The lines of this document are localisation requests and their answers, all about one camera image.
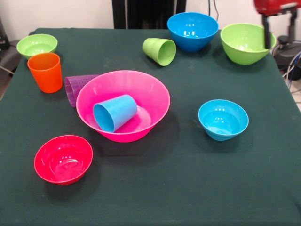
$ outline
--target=red bowl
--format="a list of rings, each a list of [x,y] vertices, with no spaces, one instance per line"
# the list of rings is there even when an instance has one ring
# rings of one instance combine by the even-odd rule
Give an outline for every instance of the red bowl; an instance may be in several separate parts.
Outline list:
[[[69,185],[78,181],[92,163],[93,150],[84,138],[65,135],[46,142],[34,158],[34,169],[45,181]]]

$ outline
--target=pink bowl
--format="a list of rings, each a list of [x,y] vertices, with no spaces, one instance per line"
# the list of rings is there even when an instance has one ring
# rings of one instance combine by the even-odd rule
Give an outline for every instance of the pink bowl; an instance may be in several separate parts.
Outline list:
[[[75,135],[64,135],[49,140],[38,150],[34,169],[45,181],[69,185],[83,177],[92,159],[89,142]]]
[[[124,94],[137,103],[137,114],[114,133],[97,125],[93,106],[96,103]],[[170,95],[165,85],[155,77],[137,71],[114,71],[102,74],[88,82],[79,92],[76,109],[89,127],[106,138],[126,143],[144,137],[163,117],[170,106]]]

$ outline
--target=bowl rim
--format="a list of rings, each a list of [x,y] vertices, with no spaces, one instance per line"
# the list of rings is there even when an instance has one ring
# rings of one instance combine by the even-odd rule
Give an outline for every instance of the bowl rim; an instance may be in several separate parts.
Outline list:
[[[233,133],[233,134],[221,134],[221,133],[213,132],[213,131],[211,131],[210,129],[208,129],[208,128],[203,124],[203,122],[201,121],[201,118],[200,118],[200,112],[201,112],[202,107],[204,107],[206,104],[208,104],[208,103],[210,103],[210,102],[215,102],[215,101],[225,101],[225,102],[234,104],[234,105],[238,106],[241,110],[243,110],[243,112],[245,113],[246,118],[247,118],[246,126],[245,126],[241,131],[239,131],[239,132],[237,132],[237,133]],[[248,116],[247,112],[243,109],[243,107],[240,106],[240,105],[238,105],[237,103],[235,103],[235,102],[233,102],[233,101],[224,100],[224,99],[214,99],[214,100],[209,100],[209,101],[206,101],[205,103],[203,103],[203,104],[201,105],[201,107],[199,108],[199,110],[198,110],[198,120],[199,120],[199,122],[201,123],[201,125],[203,126],[203,128],[209,130],[210,132],[212,132],[212,133],[214,133],[214,134],[222,135],[222,136],[224,136],[224,137],[233,137],[233,136],[236,136],[236,135],[238,135],[238,134],[241,134],[243,131],[245,131],[245,129],[246,129],[246,128],[248,127],[248,125],[249,125],[249,116]]]
[[[234,24],[230,24],[230,25],[225,26],[225,27],[221,30],[221,40],[222,40],[223,43],[225,43],[225,44],[226,44],[227,46],[229,46],[230,48],[235,49],[235,50],[238,50],[239,52],[243,52],[243,53],[267,53],[267,52],[269,52],[271,49],[273,49],[273,48],[276,46],[277,40],[276,40],[275,35],[274,35],[272,32],[271,32],[271,35],[272,35],[273,40],[274,40],[274,45],[271,46],[270,49],[264,49],[264,50],[260,50],[260,51],[249,51],[249,50],[240,50],[240,49],[237,49],[237,48],[231,46],[231,45],[230,45],[228,42],[226,42],[226,41],[224,40],[224,38],[222,37],[222,32],[223,32],[226,28],[229,28],[229,27],[235,26],[235,25],[249,25],[249,26],[254,26],[254,27],[260,27],[260,28],[263,28],[263,26],[261,26],[261,25],[256,25],[256,24],[252,24],[252,23],[234,23]]]
[[[180,15],[180,14],[199,14],[199,15],[203,15],[203,16],[210,17],[210,18],[212,18],[212,19],[216,22],[216,24],[217,24],[217,29],[216,29],[216,31],[215,31],[214,33],[212,33],[212,34],[210,34],[210,35],[207,35],[207,36],[204,36],[204,37],[197,37],[197,38],[185,37],[185,36],[183,36],[183,35],[177,34],[177,33],[175,33],[174,31],[172,31],[172,30],[170,29],[169,23],[170,23],[170,19],[171,19],[171,18],[176,17],[177,15]],[[187,38],[187,39],[205,39],[205,38],[214,36],[214,35],[218,32],[219,27],[220,27],[220,26],[219,26],[218,22],[217,22],[216,19],[214,19],[212,16],[209,16],[209,15],[204,14],[204,13],[198,13],[198,12],[182,12],[182,13],[177,13],[177,14],[174,14],[173,16],[171,16],[171,17],[168,19],[168,21],[167,21],[167,28],[169,29],[170,32],[172,32],[173,34],[178,35],[178,36],[180,36],[180,37]]]
[[[52,51],[55,50],[55,48],[57,47],[58,41],[57,41],[57,39],[56,39],[55,36],[53,36],[53,35],[51,35],[51,34],[44,34],[44,33],[41,33],[41,34],[32,34],[32,35],[28,35],[28,36],[22,38],[22,39],[17,43],[16,49],[17,49],[17,51],[18,51],[20,54],[22,54],[22,55],[24,55],[24,56],[29,56],[29,57],[34,56],[34,55],[28,55],[28,54],[25,54],[25,53],[21,52],[20,49],[19,49],[19,48],[20,48],[19,45],[21,45],[20,43],[21,43],[22,41],[24,41],[24,40],[26,40],[26,39],[32,37],[32,36],[48,36],[48,37],[50,37],[50,38],[53,38],[53,39],[55,40],[55,46],[54,46],[49,52],[52,52]]]
[[[135,131],[135,132],[128,132],[128,133],[116,133],[116,132],[107,132],[107,131],[104,131],[102,129],[98,129],[96,127],[93,127],[91,126],[88,122],[86,122],[86,120],[83,119],[83,117],[81,116],[81,114],[79,113],[79,96],[81,96],[81,93],[83,92],[83,89],[85,86],[87,86],[88,84],[92,83],[93,80],[97,79],[98,77],[100,76],[103,76],[103,75],[107,75],[107,74],[111,74],[111,73],[115,73],[115,72],[139,72],[139,73],[142,73],[148,77],[151,77],[153,79],[156,79],[159,83],[161,83],[163,85],[163,87],[165,87],[166,91],[167,91],[167,97],[168,97],[168,107],[166,108],[166,111],[162,114],[162,116],[154,123],[152,123],[150,126],[146,127],[146,128],[143,128],[141,130],[138,130],[138,131]],[[144,73],[144,72],[140,72],[140,71],[135,71],[135,70],[116,70],[116,71],[111,71],[111,72],[106,72],[106,73],[103,73],[103,74],[100,74],[98,76],[96,76],[95,78],[93,78],[92,80],[90,80],[86,85],[84,85],[84,87],[80,90],[77,98],[76,98],[76,111],[77,111],[77,114],[79,115],[80,119],[87,125],[89,126],[90,128],[92,129],[95,129],[96,131],[98,132],[102,132],[104,134],[112,134],[112,135],[130,135],[130,134],[135,134],[135,133],[139,133],[139,132],[142,132],[142,131],[146,131],[148,129],[151,129],[152,127],[154,127],[156,124],[158,124],[164,117],[165,115],[167,114],[169,108],[170,108],[170,94],[169,94],[169,91],[168,91],[168,88],[164,85],[163,82],[161,82],[159,79],[157,79],[156,77],[150,75],[150,74],[147,74],[147,73]]]
[[[74,177],[74,178],[72,178],[72,179],[69,179],[69,180],[64,180],[64,181],[53,181],[53,180],[49,180],[49,179],[47,179],[47,178],[44,178],[44,177],[39,173],[39,171],[38,171],[37,168],[36,168],[36,161],[37,161],[38,153],[41,152],[42,148],[43,148],[45,145],[47,145],[48,143],[52,142],[53,140],[56,140],[56,139],[61,138],[61,137],[76,137],[76,138],[82,139],[83,141],[85,141],[85,142],[89,145],[89,150],[90,150],[92,156],[91,156],[90,162],[89,162],[89,164],[87,165],[86,169],[85,169],[81,174],[79,174],[78,176],[76,176],[76,177]],[[65,184],[65,183],[67,183],[67,182],[73,181],[73,180],[75,180],[75,179],[77,179],[77,178],[83,176],[83,175],[87,172],[87,170],[90,168],[90,166],[91,166],[91,164],[92,164],[92,160],[93,160],[93,148],[92,148],[91,144],[90,144],[86,139],[84,139],[84,138],[82,138],[82,137],[80,137],[80,136],[76,136],[76,135],[62,135],[62,136],[54,137],[54,138],[48,140],[46,143],[44,143],[44,144],[39,148],[39,150],[37,151],[37,153],[36,153],[36,155],[35,155],[35,157],[34,157],[33,166],[34,166],[34,170],[36,171],[36,173],[38,174],[38,176],[39,176],[40,178],[42,178],[43,180],[45,180],[45,181],[47,181],[47,182],[49,182],[49,183],[52,183],[52,184]]]

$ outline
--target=orange cup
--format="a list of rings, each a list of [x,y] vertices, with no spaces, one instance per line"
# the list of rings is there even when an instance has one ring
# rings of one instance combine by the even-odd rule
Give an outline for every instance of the orange cup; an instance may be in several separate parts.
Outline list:
[[[54,93],[63,86],[61,60],[57,54],[37,54],[28,60],[27,65],[43,92]]]

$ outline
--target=white wall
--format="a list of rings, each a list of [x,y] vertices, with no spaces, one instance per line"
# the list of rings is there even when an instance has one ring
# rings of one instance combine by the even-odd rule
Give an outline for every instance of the white wall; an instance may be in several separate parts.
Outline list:
[[[114,28],[111,0],[0,0],[9,40],[39,27]]]
[[[252,23],[261,25],[261,16],[256,12],[254,0],[215,0],[219,16],[220,29],[232,23]],[[208,0],[187,0],[187,12],[208,14]],[[214,5],[211,0],[211,15],[216,18]],[[272,16],[269,18],[270,30],[276,37],[287,35],[290,14]],[[301,23],[296,24],[296,39],[301,40]]]
[[[261,24],[253,0],[216,0],[216,5],[220,28],[239,22]],[[207,0],[187,0],[186,11],[207,14]],[[213,3],[211,12],[216,17]],[[0,0],[0,17],[9,40],[21,39],[38,27],[114,28],[111,0]],[[269,21],[276,37],[287,34],[289,15]],[[296,38],[301,40],[298,22],[296,29]]]

